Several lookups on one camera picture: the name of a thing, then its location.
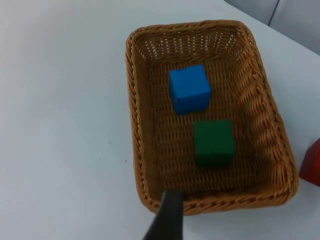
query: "wicker basket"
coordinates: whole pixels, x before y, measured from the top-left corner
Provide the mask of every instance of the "wicker basket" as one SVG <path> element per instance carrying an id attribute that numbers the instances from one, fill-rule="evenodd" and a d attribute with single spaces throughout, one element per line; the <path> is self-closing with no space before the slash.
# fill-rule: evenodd
<path id="1" fill-rule="evenodd" d="M 297 192 L 295 160 L 256 42 L 234 20 L 154 25 L 126 41 L 136 188 L 156 212 L 164 190 L 184 195 L 184 214 L 281 205 Z M 204 66 L 212 95 L 202 112 L 174 113 L 170 70 Z M 195 167 L 193 122 L 230 119 L 229 168 Z"/>

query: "basket rim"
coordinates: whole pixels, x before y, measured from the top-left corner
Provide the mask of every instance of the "basket rim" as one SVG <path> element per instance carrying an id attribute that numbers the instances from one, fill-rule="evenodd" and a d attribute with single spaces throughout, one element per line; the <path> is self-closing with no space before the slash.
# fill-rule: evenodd
<path id="1" fill-rule="evenodd" d="M 267 76 L 263 63 L 261 60 L 260 53 L 258 51 L 256 41 L 253 37 L 253 34 L 248 29 L 248 27 L 240 21 L 237 20 L 204 20 L 199 22 L 186 22 L 186 23 L 175 23 L 175 24 L 158 24 L 150 25 L 145 27 L 140 27 L 137 30 L 133 31 L 126 40 L 125 43 L 125 65 L 126 65 L 126 75 L 127 75 L 127 85 L 128 85 L 128 95 L 129 95 L 129 106 L 130 106 L 130 120 L 131 120 L 131 135 L 132 135 L 132 144 L 133 144 L 133 165 L 134 165 L 134 175 L 136 182 L 136 190 L 138 196 L 142 202 L 150 211 L 156 212 L 159 208 L 160 201 L 154 199 L 150 196 L 148 186 L 145 184 L 146 179 L 143 174 L 142 166 L 142 155 L 143 153 L 141 148 L 141 116 L 139 108 L 137 107 L 137 101 L 139 99 L 138 88 L 137 88 L 137 79 L 134 62 L 133 48 L 135 47 L 135 41 L 141 35 L 148 34 L 157 34 L 157 33 L 173 33 L 177 32 L 177 29 L 188 28 L 188 31 L 194 30 L 204 30 L 216 26 L 230 26 L 237 27 L 243 30 L 243 33 L 248 39 L 248 44 L 250 44 L 256 50 L 250 51 L 252 57 L 255 58 L 257 66 L 260 66 L 260 72 L 256 72 L 257 81 L 262 84 L 264 92 L 260 92 L 263 95 L 264 99 L 267 100 L 268 106 L 266 108 L 271 111 L 271 115 L 274 117 L 272 119 L 274 122 L 277 122 L 280 125 L 280 129 L 283 129 L 282 132 L 279 128 L 276 132 L 276 137 L 279 141 L 285 143 L 286 148 L 279 145 L 280 150 L 285 153 L 287 156 L 283 159 L 284 164 L 287 168 L 287 175 L 285 178 L 284 185 L 281 186 L 276 192 L 270 191 L 263 194 L 246 194 L 245 197 L 237 197 L 236 195 L 224 194 L 221 193 L 218 196 L 207 196 L 205 198 L 194 198 L 190 200 L 185 200 L 184 205 L 184 214 L 185 215 L 194 215 L 199 213 L 209 213 L 212 211 L 225 211 L 238 208 L 256 208 L 256 207 L 265 207 L 265 206 L 275 206 L 281 205 L 291 199 L 299 187 L 299 177 L 298 171 L 296 168 L 296 163 L 294 156 L 291 151 L 289 140 L 285 132 L 285 126 L 283 120 L 279 114 L 278 108 L 272 96 L 267 93 L 271 93 L 270 86 L 267 82 Z M 275 110 L 277 113 L 277 118 L 272 113 L 272 110 Z"/>

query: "white table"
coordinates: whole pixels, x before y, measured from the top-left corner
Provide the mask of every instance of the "white table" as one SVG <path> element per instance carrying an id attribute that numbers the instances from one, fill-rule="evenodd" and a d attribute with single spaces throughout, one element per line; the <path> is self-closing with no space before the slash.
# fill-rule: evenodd
<path id="1" fill-rule="evenodd" d="M 223 0 L 0 0 L 0 239 L 139 240 L 124 52 L 140 26 L 253 32 L 298 167 L 320 137 L 320 56 Z M 319 239 L 320 188 L 280 207 L 184 218 L 184 239 Z"/>

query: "blue cube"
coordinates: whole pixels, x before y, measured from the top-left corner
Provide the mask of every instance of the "blue cube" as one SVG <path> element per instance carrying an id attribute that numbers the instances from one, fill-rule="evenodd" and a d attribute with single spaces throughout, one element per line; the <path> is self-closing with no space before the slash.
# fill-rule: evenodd
<path id="1" fill-rule="evenodd" d="M 170 71 L 169 95 L 177 115 L 206 109 L 211 88 L 204 67 L 195 65 Z"/>

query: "cube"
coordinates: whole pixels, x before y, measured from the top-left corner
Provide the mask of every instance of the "cube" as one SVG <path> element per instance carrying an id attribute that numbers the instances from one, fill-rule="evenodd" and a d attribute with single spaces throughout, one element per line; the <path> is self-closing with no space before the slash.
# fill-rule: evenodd
<path id="1" fill-rule="evenodd" d="M 229 166 L 235 157 L 230 120 L 193 123 L 195 165 L 197 167 Z"/>
<path id="2" fill-rule="evenodd" d="M 299 177 L 320 187 L 320 138 L 306 151 Z"/>
<path id="3" fill-rule="evenodd" d="M 169 72 L 169 95 L 177 115 L 207 108 L 211 88 L 202 65 Z"/>

